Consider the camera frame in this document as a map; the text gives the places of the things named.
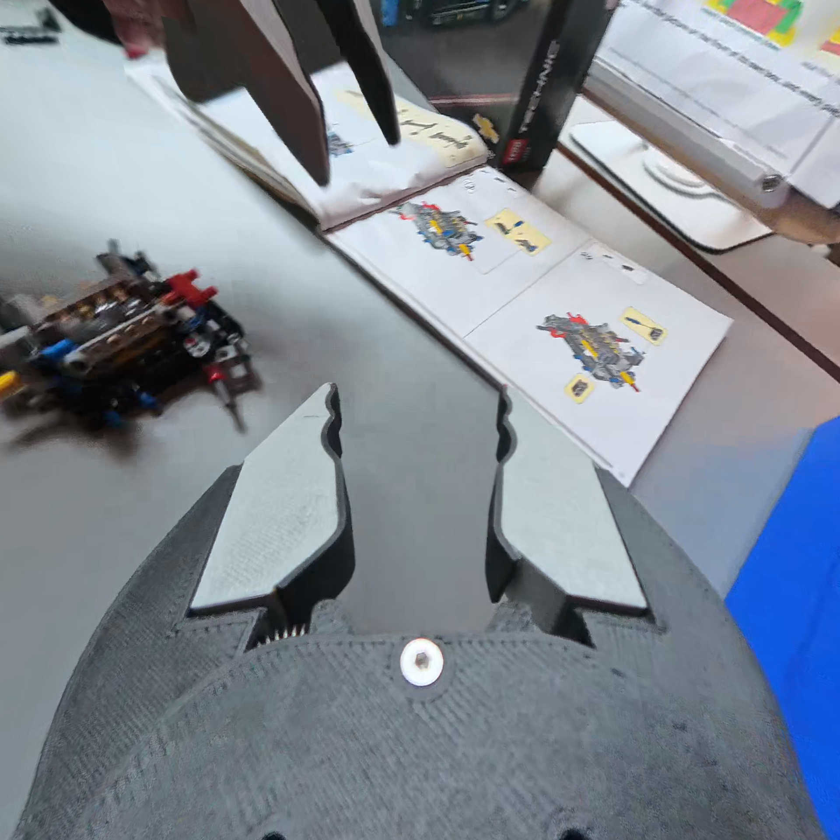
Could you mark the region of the blue sheet at edge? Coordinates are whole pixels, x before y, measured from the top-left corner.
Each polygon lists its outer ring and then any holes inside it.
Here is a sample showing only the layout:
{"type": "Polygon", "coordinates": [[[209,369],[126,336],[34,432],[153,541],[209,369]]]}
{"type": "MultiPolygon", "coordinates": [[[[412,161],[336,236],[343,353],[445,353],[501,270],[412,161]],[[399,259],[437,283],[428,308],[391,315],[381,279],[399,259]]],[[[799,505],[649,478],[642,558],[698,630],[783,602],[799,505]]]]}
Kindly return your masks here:
{"type": "Polygon", "coordinates": [[[839,838],[839,419],[817,427],[726,598],[839,838]]]}

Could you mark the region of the white monitor stand base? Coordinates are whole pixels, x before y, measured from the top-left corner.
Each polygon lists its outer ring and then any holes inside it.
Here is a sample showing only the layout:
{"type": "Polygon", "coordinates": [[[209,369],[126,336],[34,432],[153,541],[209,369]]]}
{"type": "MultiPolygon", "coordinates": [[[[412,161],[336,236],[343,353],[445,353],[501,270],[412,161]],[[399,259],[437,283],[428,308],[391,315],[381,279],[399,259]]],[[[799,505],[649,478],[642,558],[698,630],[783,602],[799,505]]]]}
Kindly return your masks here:
{"type": "Polygon", "coordinates": [[[651,214],[713,255],[772,236],[772,230],[715,187],[614,120],[582,122],[563,137],[651,214]]]}

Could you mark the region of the silver computer monitor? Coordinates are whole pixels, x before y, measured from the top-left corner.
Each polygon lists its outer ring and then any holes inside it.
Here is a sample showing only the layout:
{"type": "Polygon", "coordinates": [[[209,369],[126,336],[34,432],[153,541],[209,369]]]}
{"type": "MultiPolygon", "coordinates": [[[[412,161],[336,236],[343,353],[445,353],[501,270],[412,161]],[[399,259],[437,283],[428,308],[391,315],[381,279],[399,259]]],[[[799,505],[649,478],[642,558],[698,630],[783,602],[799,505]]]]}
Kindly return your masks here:
{"type": "Polygon", "coordinates": [[[838,1],[618,2],[584,84],[803,243],[838,243],[838,1]]]}

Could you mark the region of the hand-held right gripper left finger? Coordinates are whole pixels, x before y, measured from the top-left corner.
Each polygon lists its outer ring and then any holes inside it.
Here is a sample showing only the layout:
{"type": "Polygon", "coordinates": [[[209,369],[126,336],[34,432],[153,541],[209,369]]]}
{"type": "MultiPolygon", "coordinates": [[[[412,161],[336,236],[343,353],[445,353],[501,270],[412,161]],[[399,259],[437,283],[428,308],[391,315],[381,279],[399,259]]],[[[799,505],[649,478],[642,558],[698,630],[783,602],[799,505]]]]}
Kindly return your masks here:
{"type": "Polygon", "coordinates": [[[189,607],[191,616],[263,608],[303,627],[355,570],[339,388],[325,383],[243,461],[189,607]]]}

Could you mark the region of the small black lego pieces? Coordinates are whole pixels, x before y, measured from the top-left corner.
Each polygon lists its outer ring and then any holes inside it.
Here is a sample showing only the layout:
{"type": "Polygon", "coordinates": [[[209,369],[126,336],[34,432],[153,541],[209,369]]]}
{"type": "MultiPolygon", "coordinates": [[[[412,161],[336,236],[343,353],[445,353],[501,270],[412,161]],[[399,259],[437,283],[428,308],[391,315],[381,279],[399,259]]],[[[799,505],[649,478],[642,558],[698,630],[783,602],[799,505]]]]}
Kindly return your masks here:
{"type": "Polygon", "coordinates": [[[4,46],[56,46],[60,42],[62,27],[52,7],[42,5],[34,11],[34,18],[26,23],[1,25],[4,46]]]}

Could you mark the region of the person's left hand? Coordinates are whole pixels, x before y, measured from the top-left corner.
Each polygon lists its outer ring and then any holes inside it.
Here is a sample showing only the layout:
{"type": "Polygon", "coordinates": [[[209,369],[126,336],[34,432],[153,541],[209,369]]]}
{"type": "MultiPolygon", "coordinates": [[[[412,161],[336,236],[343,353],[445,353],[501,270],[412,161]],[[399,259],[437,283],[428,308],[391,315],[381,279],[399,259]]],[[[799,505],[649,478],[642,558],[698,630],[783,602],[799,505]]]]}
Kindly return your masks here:
{"type": "Polygon", "coordinates": [[[136,60],[165,50],[165,32],[158,1],[104,1],[126,57],[136,60]]]}

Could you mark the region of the lego engine assembly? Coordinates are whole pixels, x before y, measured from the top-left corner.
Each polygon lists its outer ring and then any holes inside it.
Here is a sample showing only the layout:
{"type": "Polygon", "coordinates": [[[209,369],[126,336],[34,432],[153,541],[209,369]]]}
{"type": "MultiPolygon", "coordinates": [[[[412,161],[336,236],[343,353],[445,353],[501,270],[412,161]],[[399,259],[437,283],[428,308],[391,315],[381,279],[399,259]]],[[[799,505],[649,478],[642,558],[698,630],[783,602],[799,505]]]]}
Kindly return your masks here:
{"type": "Polygon", "coordinates": [[[196,269],[162,276],[142,251],[112,239],[104,278],[65,297],[2,298],[2,403],[58,413],[98,431],[160,415],[184,385],[203,385],[245,425],[238,397],[259,387],[240,322],[196,269]]]}

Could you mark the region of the lego instruction booklet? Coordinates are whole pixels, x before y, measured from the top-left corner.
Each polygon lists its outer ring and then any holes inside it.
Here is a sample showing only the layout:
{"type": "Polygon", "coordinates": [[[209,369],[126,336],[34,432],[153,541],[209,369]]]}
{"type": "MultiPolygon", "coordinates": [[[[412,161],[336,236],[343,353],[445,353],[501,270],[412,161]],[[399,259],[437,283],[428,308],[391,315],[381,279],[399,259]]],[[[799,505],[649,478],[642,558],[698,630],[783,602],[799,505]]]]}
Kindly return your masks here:
{"type": "Polygon", "coordinates": [[[330,181],[312,180],[244,89],[190,102],[163,58],[125,66],[152,99],[282,197],[380,287],[518,389],[629,487],[731,320],[486,165],[462,122],[396,98],[383,138],[353,72],[317,72],[330,181]]]}

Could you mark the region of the black lego set box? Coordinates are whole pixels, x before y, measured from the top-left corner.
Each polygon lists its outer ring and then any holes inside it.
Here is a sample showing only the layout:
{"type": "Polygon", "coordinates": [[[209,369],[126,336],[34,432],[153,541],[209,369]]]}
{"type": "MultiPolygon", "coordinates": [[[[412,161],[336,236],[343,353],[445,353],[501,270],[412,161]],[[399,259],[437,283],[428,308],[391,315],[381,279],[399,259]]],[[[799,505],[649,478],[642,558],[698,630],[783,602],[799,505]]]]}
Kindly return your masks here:
{"type": "Polygon", "coordinates": [[[618,1],[372,1],[385,51],[489,162],[534,181],[555,151],[618,1]]]}

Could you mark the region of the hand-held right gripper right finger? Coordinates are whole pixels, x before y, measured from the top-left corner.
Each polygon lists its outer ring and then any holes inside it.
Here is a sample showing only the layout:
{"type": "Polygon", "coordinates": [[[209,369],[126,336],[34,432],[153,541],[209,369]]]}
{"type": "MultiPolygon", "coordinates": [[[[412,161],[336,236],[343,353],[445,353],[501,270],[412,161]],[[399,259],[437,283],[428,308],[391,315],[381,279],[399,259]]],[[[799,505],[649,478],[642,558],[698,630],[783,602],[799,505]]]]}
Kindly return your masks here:
{"type": "Polygon", "coordinates": [[[485,576],[490,600],[534,615],[582,607],[644,615],[648,600],[598,468],[517,390],[497,408],[485,576]]]}

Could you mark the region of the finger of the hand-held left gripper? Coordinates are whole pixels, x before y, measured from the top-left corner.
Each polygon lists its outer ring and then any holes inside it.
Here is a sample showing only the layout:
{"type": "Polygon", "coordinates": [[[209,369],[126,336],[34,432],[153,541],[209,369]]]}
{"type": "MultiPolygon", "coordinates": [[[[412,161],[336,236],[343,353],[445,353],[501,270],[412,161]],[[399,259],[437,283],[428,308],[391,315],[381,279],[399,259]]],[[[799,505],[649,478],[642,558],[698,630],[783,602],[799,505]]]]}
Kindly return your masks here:
{"type": "Polygon", "coordinates": [[[320,186],[330,162],[322,103],[269,1],[163,1],[170,72],[191,102],[246,89],[277,136],[320,186]]]}
{"type": "Polygon", "coordinates": [[[317,1],[331,35],[357,80],[385,141],[402,141],[392,80],[369,1],[317,1]]]}

